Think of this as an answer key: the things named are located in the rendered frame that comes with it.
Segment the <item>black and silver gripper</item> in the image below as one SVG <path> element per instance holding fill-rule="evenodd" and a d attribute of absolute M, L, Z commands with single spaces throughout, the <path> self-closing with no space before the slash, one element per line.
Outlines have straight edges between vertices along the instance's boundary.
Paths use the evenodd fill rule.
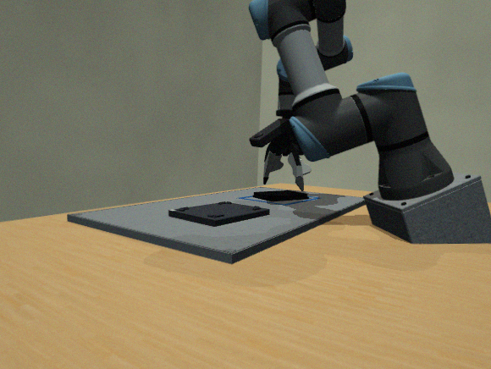
<path fill-rule="evenodd" d="M 295 115 L 293 110 L 277 110 L 276 116 L 290 119 Z M 264 160 L 263 184 L 265 185 L 267 183 L 269 173 L 279 170 L 284 166 L 284 164 L 280 162 L 282 157 L 281 154 L 283 154 L 284 157 L 289 155 L 288 163 L 293 169 L 295 183 L 298 185 L 300 190 L 303 191 L 303 175 L 310 173 L 311 168 L 301 161 L 300 156 L 304 155 L 304 153 L 301 150 L 292 128 L 286 130 L 282 135 L 272 140 L 268 145 Z"/>

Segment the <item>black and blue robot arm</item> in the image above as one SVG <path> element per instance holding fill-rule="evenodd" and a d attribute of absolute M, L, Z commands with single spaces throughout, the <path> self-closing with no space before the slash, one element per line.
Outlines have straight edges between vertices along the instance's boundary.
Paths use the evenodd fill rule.
<path fill-rule="evenodd" d="M 249 11 L 261 40 L 271 39 L 280 60 L 279 118 L 253 135 L 266 144 L 292 128 L 306 159 L 330 158 L 375 141 L 378 188 L 388 201 L 409 200 L 442 190 L 454 181 L 450 165 L 431 142 L 417 90 L 407 73 L 359 84 L 342 98 L 325 71 L 353 58 L 343 37 L 345 0 L 253 0 Z M 308 21 L 317 19 L 317 45 Z M 319 22 L 320 21 L 320 22 Z"/>

